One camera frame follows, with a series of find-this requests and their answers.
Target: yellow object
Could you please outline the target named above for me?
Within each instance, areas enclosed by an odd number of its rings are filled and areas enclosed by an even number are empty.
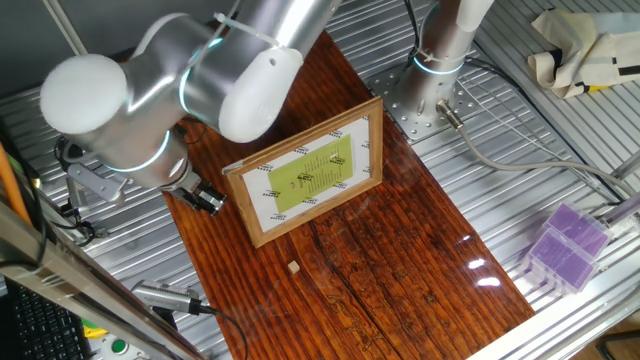
[[[96,328],[92,329],[87,326],[84,327],[84,337],[91,340],[98,340],[101,337],[107,335],[109,332],[105,329]]]
[[[9,197],[9,202],[11,203],[13,211],[15,211],[16,214],[18,214],[18,216],[20,216],[27,224],[33,226],[31,219],[29,218],[27,208],[24,205],[22,194],[20,194],[18,181],[16,181],[16,176],[13,173],[11,163],[9,162],[9,158],[7,157],[7,153],[4,151],[2,144],[0,144],[0,177],[2,177],[2,181],[4,182],[4,187],[7,190],[7,196]]]
[[[598,91],[600,89],[606,89],[608,87],[609,86],[594,86],[594,85],[591,85],[591,86],[589,86],[589,92]]]

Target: metal mounting plate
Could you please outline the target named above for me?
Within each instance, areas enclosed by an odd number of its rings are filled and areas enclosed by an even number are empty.
[[[409,142],[414,143],[450,125],[442,116],[427,116],[426,112],[418,115],[415,111],[408,111],[398,106],[394,90],[395,84],[400,78],[404,67],[404,64],[399,65],[374,76],[369,81],[369,88],[374,95],[380,95],[382,97],[384,107],[389,115],[396,121],[400,129],[402,129]],[[450,102],[451,108],[463,121],[478,112],[478,103],[469,96],[467,91],[460,86],[457,81],[453,96],[454,98]]]

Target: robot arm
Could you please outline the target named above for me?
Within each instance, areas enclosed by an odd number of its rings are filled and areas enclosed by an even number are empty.
[[[86,55],[58,65],[42,86],[42,113],[112,170],[215,214],[225,197],[194,171],[171,129],[191,114],[231,141],[260,137],[340,2],[245,0],[235,21],[217,15],[230,27],[224,38],[186,14],[165,16],[128,62]],[[426,104],[435,114],[492,2],[442,1],[398,84],[403,106],[420,115]],[[435,71],[425,72],[429,67]]]

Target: keyboard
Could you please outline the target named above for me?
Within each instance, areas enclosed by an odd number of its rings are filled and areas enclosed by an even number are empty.
[[[10,359],[85,360],[89,345],[79,317],[7,280],[1,300],[2,349]]]

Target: purple plastic box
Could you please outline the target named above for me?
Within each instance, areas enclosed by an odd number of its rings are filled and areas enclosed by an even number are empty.
[[[598,269],[598,263],[572,241],[556,230],[547,229],[533,246],[529,255],[534,261],[533,271],[571,292],[582,290]]]
[[[587,213],[580,213],[567,204],[560,204],[556,212],[545,223],[545,227],[553,227],[567,239],[580,246],[593,258],[611,239],[611,232]]]
[[[577,293],[598,270],[596,258],[611,237],[611,231],[586,212],[561,204],[538,232],[525,261],[558,290]]]

